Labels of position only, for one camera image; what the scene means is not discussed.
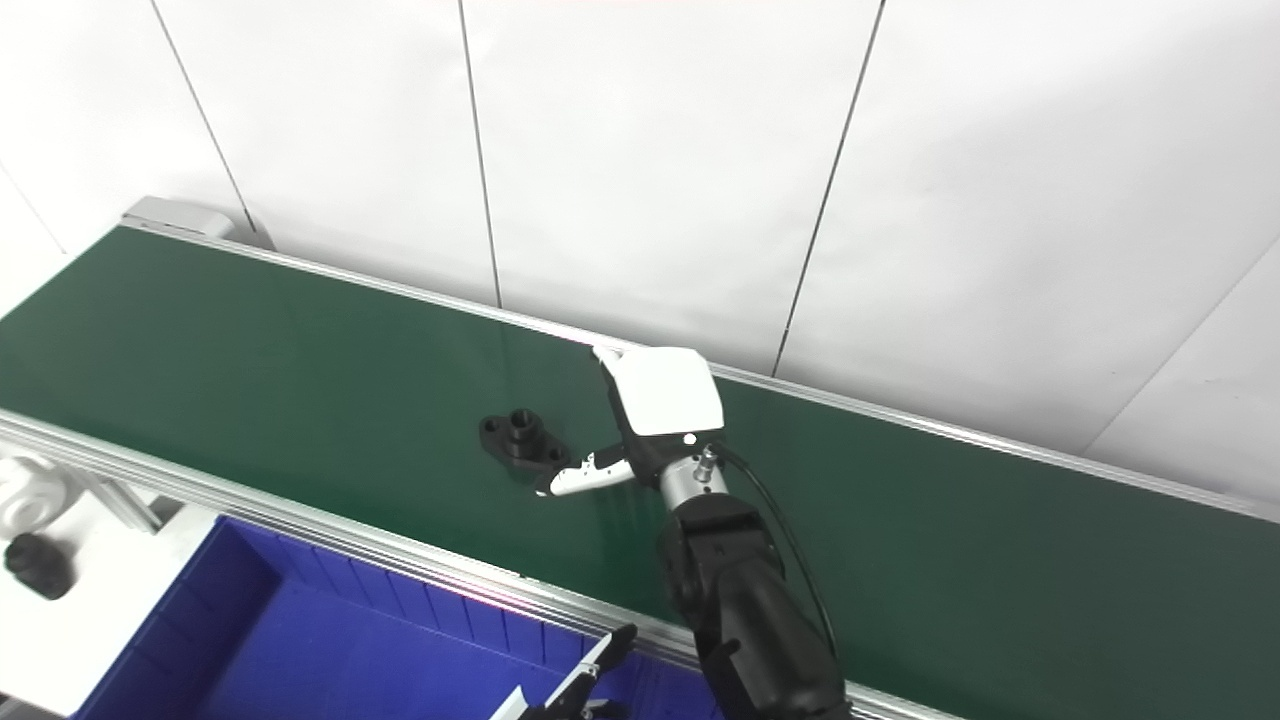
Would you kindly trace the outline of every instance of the white wall panel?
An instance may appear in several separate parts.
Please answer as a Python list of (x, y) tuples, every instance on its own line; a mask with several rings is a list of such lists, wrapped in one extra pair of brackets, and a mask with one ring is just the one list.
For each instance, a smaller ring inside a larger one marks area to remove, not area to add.
[(780, 375), (1079, 452), (1280, 228), (1280, 5), (890, 3)]
[(1280, 502), (1280, 246), (1272, 247), (1087, 455)]
[(0, 3), (0, 158), (77, 251), (143, 195), (244, 215), (145, 0)]
[(876, 8), (467, 3), (507, 307), (768, 370)]
[(68, 260), (0, 167), (0, 316)]
[(278, 250), (494, 301), (452, 0), (161, 0)]

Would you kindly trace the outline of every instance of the robotic arm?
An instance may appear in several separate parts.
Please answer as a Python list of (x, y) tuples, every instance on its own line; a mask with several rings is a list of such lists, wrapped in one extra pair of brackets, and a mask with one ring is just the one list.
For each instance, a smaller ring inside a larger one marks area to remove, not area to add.
[(726, 720), (849, 717), (844, 675), (787, 592), (773, 537), (724, 484), (716, 451), (724, 416), (707, 361), (678, 347), (593, 352), (622, 442), (548, 475), (539, 495), (632, 479), (662, 493), (667, 593)]

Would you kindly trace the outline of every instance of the black cylindrical part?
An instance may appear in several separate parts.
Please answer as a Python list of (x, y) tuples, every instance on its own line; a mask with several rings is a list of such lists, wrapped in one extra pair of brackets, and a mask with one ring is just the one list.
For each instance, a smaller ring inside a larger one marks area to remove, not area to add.
[(4, 566), (19, 583), (38, 594), (58, 600), (72, 589), (72, 569), (67, 556), (47, 538), (23, 533), (4, 551)]
[(507, 454), (512, 457), (531, 459), (543, 451), (543, 419), (532, 410), (520, 407), (507, 416)]

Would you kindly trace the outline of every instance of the blue plastic bin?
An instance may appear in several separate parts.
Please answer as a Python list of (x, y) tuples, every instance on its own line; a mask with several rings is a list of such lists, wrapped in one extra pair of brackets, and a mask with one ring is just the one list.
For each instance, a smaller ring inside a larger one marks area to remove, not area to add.
[[(219, 519), (78, 720), (486, 720), (540, 703), (594, 639)], [(703, 678), (632, 653), (596, 697), (717, 715)]]

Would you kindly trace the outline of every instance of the black cable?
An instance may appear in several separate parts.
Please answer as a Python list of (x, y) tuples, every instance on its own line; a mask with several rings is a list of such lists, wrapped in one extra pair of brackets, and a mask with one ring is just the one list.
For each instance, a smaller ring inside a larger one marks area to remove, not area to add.
[(836, 629), (831, 625), (831, 615), (827, 614), (827, 603), (822, 601), (822, 593), (818, 592), (818, 583), (813, 578), (813, 570), (809, 568), (809, 560), (804, 555), (804, 550), (800, 548), (800, 541), (796, 539), (794, 532), (791, 532), (791, 524), (787, 523), (786, 515), (782, 514), (782, 507), (778, 506), (778, 501), (773, 500), (773, 493), (769, 488), (764, 487), (760, 478), (751, 471), (751, 468), (746, 464), (746, 460), (741, 455), (733, 452), (732, 450), (724, 447), (723, 445), (717, 445), (716, 451), (721, 454), (721, 457), (727, 460), (731, 465), (737, 468), (746, 479), (751, 480), (755, 486), (755, 492), (764, 498), (764, 503), (769, 506), (769, 512), (773, 514), (773, 519), (778, 523), (778, 528), (782, 530), (783, 537), (787, 538), (787, 544), (791, 546), (791, 553), (796, 557), (796, 565), (800, 566), (800, 575), (804, 577), (805, 585), (809, 587), (809, 594), (813, 596), (813, 605), (818, 610), (818, 619), (822, 621), (822, 629), (827, 634), (827, 646), (831, 648), (831, 656), (840, 664), (840, 651), (836, 648)]

